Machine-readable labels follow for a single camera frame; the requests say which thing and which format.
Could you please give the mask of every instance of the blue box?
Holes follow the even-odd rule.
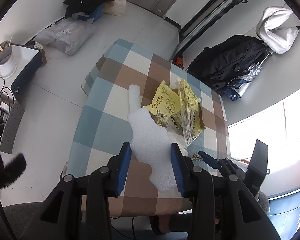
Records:
[[[87,23],[93,24],[101,17],[104,7],[105,7],[105,5],[102,3],[97,7],[97,9],[94,10],[94,12],[92,12],[89,15],[86,15],[83,12],[80,12],[80,13],[74,13],[71,17],[74,19],[82,20]]]

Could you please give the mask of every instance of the black bag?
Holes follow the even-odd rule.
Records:
[[[232,79],[248,74],[246,69],[252,63],[261,63],[266,50],[262,40],[235,35],[212,48],[205,47],[188,73],[221,94]]]

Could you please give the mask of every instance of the white foam tube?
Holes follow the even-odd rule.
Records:
[[[129,86],[129,108],[131,113],[141,108],[140,87],[137,85]]]

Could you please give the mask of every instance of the foam piece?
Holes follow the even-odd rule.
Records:
[[[137,160],[152,168],[149,180],[160,192],[177,186],[171,160],[171,140],[164,127],[157,125],[145,107],[128,115],[133,137],[130,145]]]
[[[134,112],[141,108],[140,87],[137,85],[129,86],[129,108],[130,112]]]

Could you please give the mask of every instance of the silver bolt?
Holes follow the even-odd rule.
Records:
[[[199,166],[194,166],[194,167],[192,168],[192,170],[193,170],[194,172],[201,172],[201,171],[202,171],[202,168],[199,167]]]
[[[107,166],[103,166],[99,170],[101,173],[107,173],[109,171],[109,168]]]
[[[66,175],[66,176],[63,177],[63,180],[64,180],[65,182],[69,182],[69,181],[72,180],[72,176],[71,176],[71,175]]]
[[[229,180],[231,180],[231,181],[237,181],[237,180],[238,180],[238,177],[237,177],[237,175],[231,174],[231,175],[229,176]]]

